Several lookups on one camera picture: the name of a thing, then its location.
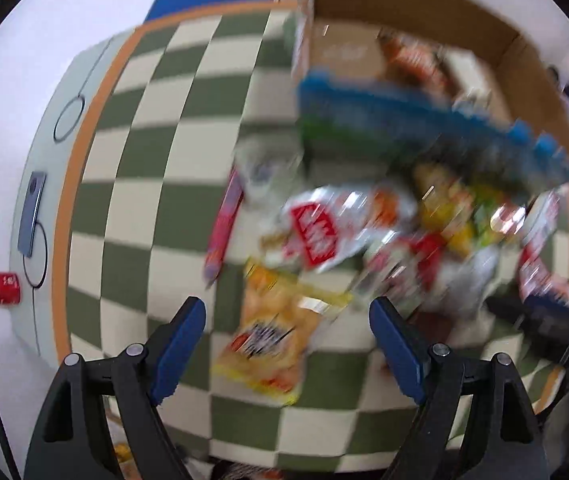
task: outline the green and white checkered floor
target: green and white checkered floor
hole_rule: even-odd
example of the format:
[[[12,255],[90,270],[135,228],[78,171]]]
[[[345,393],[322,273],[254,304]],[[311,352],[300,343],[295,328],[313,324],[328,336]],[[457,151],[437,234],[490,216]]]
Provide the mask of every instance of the green and white checkered floor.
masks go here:
[[[205,290],[204,253],[232,148],[247,134],[290,133],[297,118],[282,40],[286,16],[213,16],[150,32],[138,44],[104,106],[76,196],[67,293],[72,348],[87,359],[118,354],[145,341],[187,296],[199,296],[206,333],[176,393],[159,408],[175,442],[200,458],[261,466],[385,468],[416,408],[381,373],[367,313],[350,308],[319,341],[294,406],[275,406],[210,374],[238,326],[243,263],[257,244],[258,219],[243,207],[220,279]],[[561,274],[569,272],[567,226],[561,221],[545,254]],[[514,257],[503,256],[497,282],[513,277]],[[343,290],[356,272],[351,261],[303,279]],[[484,357],[510,353],[532,400],[540,397],[551,366],[488,314],[458,325],[450,343]],[[467,400],[452,436],[464,429]]]

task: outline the open cardboard box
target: open cardboard box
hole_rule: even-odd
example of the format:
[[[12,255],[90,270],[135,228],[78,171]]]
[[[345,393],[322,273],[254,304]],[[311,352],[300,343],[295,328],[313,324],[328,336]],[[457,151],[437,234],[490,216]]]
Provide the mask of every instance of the open cardboard box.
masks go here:
[[[499,98],[491,115],[505,129],[521,119],[535,135],[552,135],[569,155],[569,119],[536,49],[511,25],[469,0],[299,0],[302,20],[293,56],[293,77],[314,68],[338,76],[375,78],[373,35],[380,26],[408,32],[427,41],[471,50],[490,70]],[[327,38],[327,25],[332,36]],[[331,60],[327,49],[344,41],[358,63]]]

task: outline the blue gripper pad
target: blue gripper pad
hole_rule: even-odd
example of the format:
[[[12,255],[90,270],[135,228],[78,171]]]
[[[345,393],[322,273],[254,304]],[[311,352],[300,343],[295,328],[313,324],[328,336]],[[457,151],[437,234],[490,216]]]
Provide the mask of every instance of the blue gripper pad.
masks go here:
[[[409,344],[385,312],[380,299],[373,300],[369,308],[369,326],[378,345],[393,371],[401,392],[422,404],[427,394],[424,388],[425,371]]]
[[[178,329],[174,332],[167,348],[161,355],[156,366],[156,376],[151,388],[151,403],[158,406],[162,400],[176,391],[180,378],[186,368],[186,364],[200,340],[204,323],[206,321],[206,309],[202,300],[197,301]]]

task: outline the yellow chip bag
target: yellow chip bag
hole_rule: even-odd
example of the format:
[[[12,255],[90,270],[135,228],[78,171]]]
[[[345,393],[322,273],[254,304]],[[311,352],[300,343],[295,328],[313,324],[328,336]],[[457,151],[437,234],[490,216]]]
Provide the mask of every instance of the yellow chip bag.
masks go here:
[[[293,275],[249,259],[240,326],[213,371],[293,404],[302,390],[311,335],[350,301],[351,294],[298,283]]]

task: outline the screw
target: screw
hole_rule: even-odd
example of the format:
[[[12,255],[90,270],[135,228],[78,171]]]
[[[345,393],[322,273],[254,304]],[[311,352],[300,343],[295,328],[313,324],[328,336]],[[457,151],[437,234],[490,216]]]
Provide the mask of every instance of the screw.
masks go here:
[[[431,349],[433,350],[434,354],[439,355],[440,357],[448,356],[451,352],[449,346],[444,343],[436,343],[431,347]]]
[[[126,354],[130,355],[131,357],[136,357],[136,355],[140,355],[144,351],[144,346],[140,343],[133,343],[126,348]]]
[[[73,366],[80,362],[80,356],[78,354],[69,354],[64,358],[64,363],[67,366]]]
[[[499,352],[496,354],[496,361],[498,361],[501,365],[509,366],[511,364],[511,357],[509,357],[504,352]]]

